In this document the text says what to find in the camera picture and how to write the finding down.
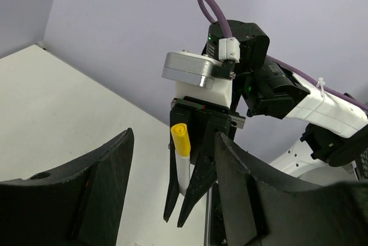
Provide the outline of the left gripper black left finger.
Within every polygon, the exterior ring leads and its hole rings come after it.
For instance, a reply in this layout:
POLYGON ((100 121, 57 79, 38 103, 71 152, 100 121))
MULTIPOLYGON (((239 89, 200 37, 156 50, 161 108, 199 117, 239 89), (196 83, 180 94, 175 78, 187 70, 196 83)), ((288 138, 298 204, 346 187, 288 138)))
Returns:
POLYGON ((115 245, 133 146, 127 129, 61 166, 1 182, 1 244, 115 245))

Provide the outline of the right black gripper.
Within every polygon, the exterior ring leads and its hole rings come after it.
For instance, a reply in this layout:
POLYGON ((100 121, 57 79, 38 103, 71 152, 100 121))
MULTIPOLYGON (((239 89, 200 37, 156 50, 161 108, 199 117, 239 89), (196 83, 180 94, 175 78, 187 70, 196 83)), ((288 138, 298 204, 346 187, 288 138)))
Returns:
MULTIPOLYGON (((170 125, 185 124, 190 143, 190 161, 195 165, 183 200, 177 227, 184 226, 197 202, 217 180, 214 160, 215 137, 222 132, 233 139, 237 129, 244 127, 246 118, 221 105, 192 97, 174 98, 171 103, 170 125)), ((163 219, 168 222, 179 195, 175 147, 169 131, 169 182, 163 219)))

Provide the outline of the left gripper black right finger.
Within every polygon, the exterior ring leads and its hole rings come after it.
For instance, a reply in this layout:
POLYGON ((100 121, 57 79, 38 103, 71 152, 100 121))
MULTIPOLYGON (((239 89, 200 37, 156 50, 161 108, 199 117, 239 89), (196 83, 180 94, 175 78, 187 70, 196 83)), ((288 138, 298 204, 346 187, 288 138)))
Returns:
POLYGON ((285 174, 215 136, 229 245, 366 245, 367 183, 319 186, 285 174))

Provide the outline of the white pen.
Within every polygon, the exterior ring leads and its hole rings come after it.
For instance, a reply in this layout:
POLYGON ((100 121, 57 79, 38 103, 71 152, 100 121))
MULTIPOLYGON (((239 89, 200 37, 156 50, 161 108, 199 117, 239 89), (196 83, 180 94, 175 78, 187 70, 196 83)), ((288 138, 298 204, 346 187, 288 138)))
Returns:
POLYGON ((177 180, 179 192, 185 196, 190 183, 190 156, 183 157, 179 153, 175 154, 177 167, 177 180))

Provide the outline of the yellow pen cap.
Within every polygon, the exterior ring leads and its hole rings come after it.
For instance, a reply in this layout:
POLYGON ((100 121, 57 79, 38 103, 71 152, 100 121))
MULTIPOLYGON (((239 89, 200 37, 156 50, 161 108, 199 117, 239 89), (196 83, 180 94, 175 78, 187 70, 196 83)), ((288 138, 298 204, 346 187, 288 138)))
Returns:
POLYGON ((191 144, 187 125, 184 123, 175 124, 170 129, 176 153, 181 157, 189 157, 191 144))

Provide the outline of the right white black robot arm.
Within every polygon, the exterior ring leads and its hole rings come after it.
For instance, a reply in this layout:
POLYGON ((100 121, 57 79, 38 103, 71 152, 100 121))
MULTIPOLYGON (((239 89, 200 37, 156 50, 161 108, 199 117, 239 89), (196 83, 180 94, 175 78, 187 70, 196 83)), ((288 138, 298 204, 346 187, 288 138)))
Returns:
POLYGON ((175 82, 170 111, 170 177, 163 218, 180 195, 183 226, 195 204, 217 182, 216 134, 233 139, 247 116, 294 118, 307 123, 292 147, 272 162, 294 177, 316 168, 341 167, 367 148, 367 107, 350 95, 327 88, 269 56, 270 39, 257 24, 213 22, 201 54, 166 55, 162 76, 175 82))

